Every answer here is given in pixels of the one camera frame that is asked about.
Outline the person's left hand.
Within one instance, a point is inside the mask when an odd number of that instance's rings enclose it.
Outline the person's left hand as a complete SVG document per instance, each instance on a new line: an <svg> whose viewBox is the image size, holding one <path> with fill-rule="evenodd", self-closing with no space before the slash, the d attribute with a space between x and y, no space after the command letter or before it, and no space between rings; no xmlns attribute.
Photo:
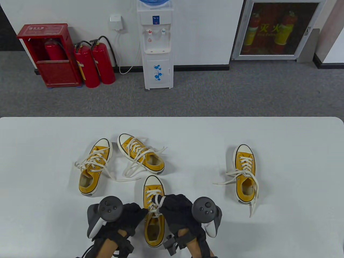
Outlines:
<svg viewBox="0 0 344 258"><path fill-rule="evenodd" d="M141 208L137 203L124 204L119 219L103 225L92 241L109 239L120 246L135 235L136 228L147 214L148 210Z"/></svg>

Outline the person's right hand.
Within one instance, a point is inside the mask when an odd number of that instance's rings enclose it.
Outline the person's right hand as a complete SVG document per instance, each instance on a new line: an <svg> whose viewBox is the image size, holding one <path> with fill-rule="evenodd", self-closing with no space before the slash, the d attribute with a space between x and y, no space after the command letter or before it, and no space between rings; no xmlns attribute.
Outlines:
<svg viewBox="0 0 344 258"><path fill-rule="evenodd" d="M192 215L193 203L183 194L158 195L154 198L159 212L165 217L169 230L178 237L191 234L205 238L206 233Z"/></svg>

